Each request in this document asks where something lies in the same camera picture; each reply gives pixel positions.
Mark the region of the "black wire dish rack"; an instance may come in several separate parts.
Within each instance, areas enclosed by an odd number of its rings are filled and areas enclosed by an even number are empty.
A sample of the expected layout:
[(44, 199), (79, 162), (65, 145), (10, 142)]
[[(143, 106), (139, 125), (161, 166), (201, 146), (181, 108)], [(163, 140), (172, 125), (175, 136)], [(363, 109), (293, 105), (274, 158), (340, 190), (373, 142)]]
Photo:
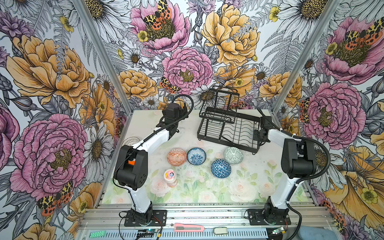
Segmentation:
[(262, 141), (257, 137), (260, 117), (238, 112), (240, 94), (234, 88), (211, 87), (202, 97), (199, 140), (236, 147), (256, 154)]

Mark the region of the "white perforated strainer bowl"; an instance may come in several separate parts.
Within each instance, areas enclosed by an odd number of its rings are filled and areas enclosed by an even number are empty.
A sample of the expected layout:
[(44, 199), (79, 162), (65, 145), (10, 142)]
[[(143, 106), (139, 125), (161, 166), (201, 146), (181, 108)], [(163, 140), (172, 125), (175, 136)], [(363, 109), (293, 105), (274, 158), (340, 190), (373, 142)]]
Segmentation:
[(122, 146), (133, 146), (140, 141), (141, 140), (138, 137), (128, 137), (123, 141)]

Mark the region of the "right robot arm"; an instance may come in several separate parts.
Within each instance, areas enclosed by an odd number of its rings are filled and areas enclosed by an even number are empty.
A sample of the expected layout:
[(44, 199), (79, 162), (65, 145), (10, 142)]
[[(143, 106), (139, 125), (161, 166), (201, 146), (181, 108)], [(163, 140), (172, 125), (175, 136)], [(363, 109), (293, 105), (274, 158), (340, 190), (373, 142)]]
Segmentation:
[(283, 173), (276, 191), (268, 197), (261, 210), (248, 210), (250, 224), (289, 224), (290, 201), (302, 181), (315, 175), (317, 170), (315, 142), (301, 138), (275, 126), (271, 117), (260, 119), (260, 129), (254, 138), (263, 143), (274, 142), (282, 147), (281, 168)]

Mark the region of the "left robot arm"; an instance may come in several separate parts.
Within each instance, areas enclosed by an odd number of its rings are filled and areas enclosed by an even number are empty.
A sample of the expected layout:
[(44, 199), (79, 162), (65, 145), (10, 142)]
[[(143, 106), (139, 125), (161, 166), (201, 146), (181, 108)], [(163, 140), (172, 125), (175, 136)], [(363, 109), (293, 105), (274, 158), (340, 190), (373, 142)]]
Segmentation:
[(163, 116), (150, 135), (132, 146), (120, 148), (113, 181), (130, 194), (132, 207), (126, 219), (131, 224), (148, 225), (153, 219), (153, 204), (143, 189), (149, 173), (149, 155), (178, 132), (179, 122), (190, 112), (186, 105), (170, 103), (162, 110)]

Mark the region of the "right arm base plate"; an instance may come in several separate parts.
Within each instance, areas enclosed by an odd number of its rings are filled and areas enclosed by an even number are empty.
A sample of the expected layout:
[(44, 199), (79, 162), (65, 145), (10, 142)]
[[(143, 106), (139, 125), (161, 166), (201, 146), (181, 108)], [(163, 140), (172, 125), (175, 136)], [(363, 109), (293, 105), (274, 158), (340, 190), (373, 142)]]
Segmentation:
[(288, 211), (288, 209), (269, 211), (265, 209), (248, 209), (246, 210), (246, 218), (251, 226), (286, 226), (292, 223)]

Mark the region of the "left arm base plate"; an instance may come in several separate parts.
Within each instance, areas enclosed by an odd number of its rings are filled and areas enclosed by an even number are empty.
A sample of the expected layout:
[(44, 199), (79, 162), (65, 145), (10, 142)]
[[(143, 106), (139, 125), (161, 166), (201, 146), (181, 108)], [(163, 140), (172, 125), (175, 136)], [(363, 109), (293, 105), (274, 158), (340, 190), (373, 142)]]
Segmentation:
[(130, 209), (125, 217), (125, 227), (164, 227), (167, 221), (167, 210), (152, 210), (145, 214)]

